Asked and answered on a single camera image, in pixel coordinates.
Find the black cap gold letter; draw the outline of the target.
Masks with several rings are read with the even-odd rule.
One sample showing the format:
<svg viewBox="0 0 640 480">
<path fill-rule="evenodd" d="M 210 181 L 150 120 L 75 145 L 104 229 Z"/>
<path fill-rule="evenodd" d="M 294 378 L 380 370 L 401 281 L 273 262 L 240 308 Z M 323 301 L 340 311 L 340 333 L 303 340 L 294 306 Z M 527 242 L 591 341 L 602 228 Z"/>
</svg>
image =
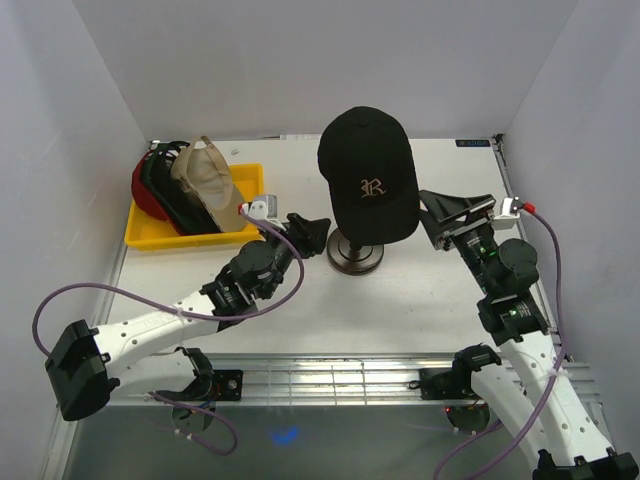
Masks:
<svg viewBox="0 0 640 480">
<path fill-rule="evenodd" d="M 420 199 L 413 152 L 394 117 L 369 106 L 345 111 L 322 132 L 317 161 L 347 240 L 386 245 L 415 232 Z"/>
</svg>

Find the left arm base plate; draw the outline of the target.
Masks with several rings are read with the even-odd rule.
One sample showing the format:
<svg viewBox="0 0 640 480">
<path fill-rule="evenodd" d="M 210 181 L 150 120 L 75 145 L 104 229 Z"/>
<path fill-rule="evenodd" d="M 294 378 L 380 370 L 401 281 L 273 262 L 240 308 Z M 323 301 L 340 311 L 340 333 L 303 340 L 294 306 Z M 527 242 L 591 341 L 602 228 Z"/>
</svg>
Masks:
<svg viewBox="0 0 640 480">
<path fill-rule="evenodd" d="M 243 388 L 242 370 L 215 370 L 198 375 L 181 391 L 167 391 L 168 398 L 186 402 L 239 401 Z"/>
</svg>

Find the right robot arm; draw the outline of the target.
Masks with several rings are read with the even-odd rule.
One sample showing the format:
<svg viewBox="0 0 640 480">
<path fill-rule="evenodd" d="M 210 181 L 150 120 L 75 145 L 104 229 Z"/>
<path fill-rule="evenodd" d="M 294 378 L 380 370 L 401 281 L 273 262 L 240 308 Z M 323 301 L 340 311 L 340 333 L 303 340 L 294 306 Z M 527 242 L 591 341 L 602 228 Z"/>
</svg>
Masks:
<svg viewBox="0 0 640 480">
<path fill-rule="evenodd" d="M 551 325 L 531 288 L 539 280 L 535 248 L 520 238 L 497 243 L 525 212 L 542 217 L 518 197 L 457 197 L 422 190 L 422 225 L 437 250 L 456 249 L 483 292 L 478 316 L 492 346 L 467 347 L 434 385 L 444 396 L 476 397 L 497 416 L 512 441 L 472 476 L 489 472 L 520 450 L 533 479 L 636 479 L 639 465 L 619 453 L 585 409 L 562 366 Z"/>
</svg>

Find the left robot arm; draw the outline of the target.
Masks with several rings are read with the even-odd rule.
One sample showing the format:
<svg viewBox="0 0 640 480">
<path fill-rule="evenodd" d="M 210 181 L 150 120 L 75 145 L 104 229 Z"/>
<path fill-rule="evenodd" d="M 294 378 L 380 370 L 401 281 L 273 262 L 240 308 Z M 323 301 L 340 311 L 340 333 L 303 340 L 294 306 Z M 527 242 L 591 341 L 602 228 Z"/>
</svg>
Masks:
<svg viewBox="0 0 640 480">
<path fill-rule="evenodd" d="M 65 327 L 47 351 L 45 370 L 66 421 L 87 418 L 110 399 L 137 394 L 169 401 L 212 396 L 215 372 L 207 357 L 183 342 L 222 332 L 263 315 L 293 262 L 321 254 L 331 222 L 290 213 L 285 223 L 252 218 L 261 239 L 246 243 L 215 279 L 172 306 L 152 303 L 152 312 L 120 323 L 91 327 L 84 320 Z"/>
</svg>

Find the beige cap black letter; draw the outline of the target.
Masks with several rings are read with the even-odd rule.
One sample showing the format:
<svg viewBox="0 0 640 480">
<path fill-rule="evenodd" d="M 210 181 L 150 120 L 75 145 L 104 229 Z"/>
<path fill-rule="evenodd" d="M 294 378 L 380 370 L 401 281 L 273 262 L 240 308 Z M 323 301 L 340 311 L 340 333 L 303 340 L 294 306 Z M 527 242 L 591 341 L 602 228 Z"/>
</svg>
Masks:
<svg viewBox="0 0 640 480">
<path fill-rule="evenodd" d="M 187 199 L 203 207 L 221 233 L 235 233 L 247 226 L 238 207 L 245 203 L 220 150 L 205 135 L 189 141 L 177 156 L 171 177 Z"/>
</svg>

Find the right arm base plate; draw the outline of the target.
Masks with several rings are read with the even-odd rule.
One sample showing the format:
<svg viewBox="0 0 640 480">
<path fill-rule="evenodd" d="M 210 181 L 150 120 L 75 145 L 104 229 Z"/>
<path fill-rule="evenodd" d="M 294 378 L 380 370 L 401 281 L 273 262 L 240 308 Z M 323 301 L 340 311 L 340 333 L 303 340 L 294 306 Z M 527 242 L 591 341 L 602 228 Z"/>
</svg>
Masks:
<svg viewBox="0 0 640 480">
<path fill-rule="evenodd" d="M 419 369 L 418 384 L 422 400 L 478 399 L 478 395 L 471 389 L 470 377 L 452 369 Z"/>
</svg>

